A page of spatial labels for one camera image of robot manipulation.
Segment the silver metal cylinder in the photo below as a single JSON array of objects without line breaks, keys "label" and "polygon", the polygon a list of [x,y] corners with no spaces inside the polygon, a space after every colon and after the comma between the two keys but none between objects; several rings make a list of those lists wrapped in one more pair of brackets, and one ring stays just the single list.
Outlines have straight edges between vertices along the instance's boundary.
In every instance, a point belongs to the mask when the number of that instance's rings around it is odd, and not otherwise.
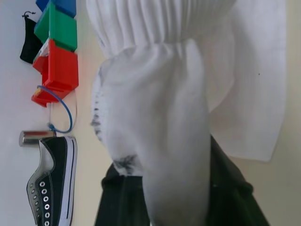
[{"label": "silver metal cylinder", "polygon": [[56,132],[52,130],[23,130],[19,135],[19,146],[37,146],[40,139],[55,136]]}]

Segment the white red printed packet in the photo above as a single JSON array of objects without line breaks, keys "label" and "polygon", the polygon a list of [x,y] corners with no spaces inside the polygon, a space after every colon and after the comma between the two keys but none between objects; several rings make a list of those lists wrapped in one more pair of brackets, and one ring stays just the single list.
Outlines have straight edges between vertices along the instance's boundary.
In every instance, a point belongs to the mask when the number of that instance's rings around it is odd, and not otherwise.
[{"label": "white red printed packet", "polygon": [[36,57],[33,62],[35,62],[39,57],[46,57],[49,55],[49,38],[42,45],[41,49],[38,51]]}]

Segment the green plastic bin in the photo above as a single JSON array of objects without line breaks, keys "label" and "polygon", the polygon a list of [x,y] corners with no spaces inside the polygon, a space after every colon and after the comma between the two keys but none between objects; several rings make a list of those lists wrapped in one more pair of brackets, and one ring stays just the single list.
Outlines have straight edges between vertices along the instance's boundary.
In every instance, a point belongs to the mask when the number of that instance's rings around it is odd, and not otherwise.
[{"label": "green plastic bin", "polygon": [[57,46],[74,52],[77,49],[77,21],[75,18],[59,11],[50,2],[42,12],[34,28],[34,34],[42,43],[53,39]]}]

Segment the black drawstring pouch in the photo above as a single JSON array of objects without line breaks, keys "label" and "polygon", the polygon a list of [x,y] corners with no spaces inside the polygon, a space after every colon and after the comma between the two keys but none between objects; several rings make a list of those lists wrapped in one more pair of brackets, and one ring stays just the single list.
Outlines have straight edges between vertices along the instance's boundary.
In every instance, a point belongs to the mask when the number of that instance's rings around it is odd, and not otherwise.
[{"label": "black drawstring pouch", "polygon": [[20,54],[20,59],[32,64],[43,44],[34,34],[36,22],[29,18],[29,14],[35,14],[35,12],[26,11],[22,15],[25,21],[25,40]]}]

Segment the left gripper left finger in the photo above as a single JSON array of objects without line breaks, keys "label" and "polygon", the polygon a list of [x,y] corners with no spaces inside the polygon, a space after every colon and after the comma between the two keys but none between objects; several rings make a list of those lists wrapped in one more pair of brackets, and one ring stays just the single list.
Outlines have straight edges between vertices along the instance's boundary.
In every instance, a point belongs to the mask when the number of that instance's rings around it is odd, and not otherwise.
[{"label": "left gripper left finger", "polygon": [[102,189],[95,226],[151,226],[142,177],[122,176],[111,165]]}]

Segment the white shorts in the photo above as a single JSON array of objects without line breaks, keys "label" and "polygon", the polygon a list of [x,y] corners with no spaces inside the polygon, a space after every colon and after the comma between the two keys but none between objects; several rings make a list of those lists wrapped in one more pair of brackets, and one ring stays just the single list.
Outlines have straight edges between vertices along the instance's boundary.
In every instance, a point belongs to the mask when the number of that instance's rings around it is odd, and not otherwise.
[{"label": "white shorts", "polygon": [[205,226],[210,143],[268,161],[285,117],[285,0],[87,0],[106,56],[92,126],[153,226]]}]

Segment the black white canvas sneaker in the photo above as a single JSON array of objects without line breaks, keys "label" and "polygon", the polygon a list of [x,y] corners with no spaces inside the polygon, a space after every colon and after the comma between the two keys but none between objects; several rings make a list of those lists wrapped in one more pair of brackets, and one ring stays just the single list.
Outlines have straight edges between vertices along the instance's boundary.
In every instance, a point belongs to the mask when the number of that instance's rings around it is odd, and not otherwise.
[{"label": "black white canvas sneaker", "polygon": [[39,140],[39,166],[27,183],[36,226],[71,226],[77,163],[74,137]]}]

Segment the blue plastic bin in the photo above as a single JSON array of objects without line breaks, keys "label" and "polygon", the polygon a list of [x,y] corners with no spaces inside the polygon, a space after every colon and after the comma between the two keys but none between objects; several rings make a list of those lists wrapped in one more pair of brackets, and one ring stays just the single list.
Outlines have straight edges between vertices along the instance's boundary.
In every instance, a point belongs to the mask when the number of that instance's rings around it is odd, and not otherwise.
[{"label": "blue plastic bin", "polygon": [[43,12],[48,4],[52,2],[56,8],[74,18],[76,16],[76,0],[36,0],[35,3],[38,8]]}]

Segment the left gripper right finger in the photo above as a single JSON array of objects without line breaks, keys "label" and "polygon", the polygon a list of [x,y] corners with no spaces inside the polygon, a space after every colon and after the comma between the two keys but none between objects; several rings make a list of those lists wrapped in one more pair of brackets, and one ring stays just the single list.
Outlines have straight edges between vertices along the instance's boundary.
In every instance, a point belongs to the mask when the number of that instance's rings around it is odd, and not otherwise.
[{"label": "left gripper right finger", "polygon": [[208,226],[270,226],[253,196],[253,186],[213,137]]}]

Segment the small red yellow box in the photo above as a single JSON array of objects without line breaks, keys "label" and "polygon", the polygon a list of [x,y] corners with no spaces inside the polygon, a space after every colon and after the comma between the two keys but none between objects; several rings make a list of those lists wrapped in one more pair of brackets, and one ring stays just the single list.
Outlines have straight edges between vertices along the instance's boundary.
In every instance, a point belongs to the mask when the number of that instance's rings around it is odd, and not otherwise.
[{"label": "small red yellow box", "polygon": [[[53,90],[53,89],[48,89],[48,88],[46,88],[46,89],[50,90],[52,93],[54,93],[56,96],[58,96],[61,100],[63,100],[71,92],[70,90]],[[58,103],[59,102],[59,100],[56,97],[54,97],[52,94],[47,92],[45,90],[45,87],[43,87],[43,86],[37,87],[37,90],[31,97],[31,100],[33,102],[39,104],[42,107],[47,107],[47,104],[50,104],[50,103]]]}]

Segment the red plastic bin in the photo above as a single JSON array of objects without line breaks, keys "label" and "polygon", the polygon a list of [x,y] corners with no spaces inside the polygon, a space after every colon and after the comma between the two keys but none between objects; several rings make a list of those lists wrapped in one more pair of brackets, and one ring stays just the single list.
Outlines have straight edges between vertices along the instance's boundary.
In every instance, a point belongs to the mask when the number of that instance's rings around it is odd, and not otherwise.
[{"label": "red plastic bin", "polygon": [[78,56],[49,39],[49,55],[33,62],[42,75],[42,86],[53,90],[74,90],[79,85]]}]

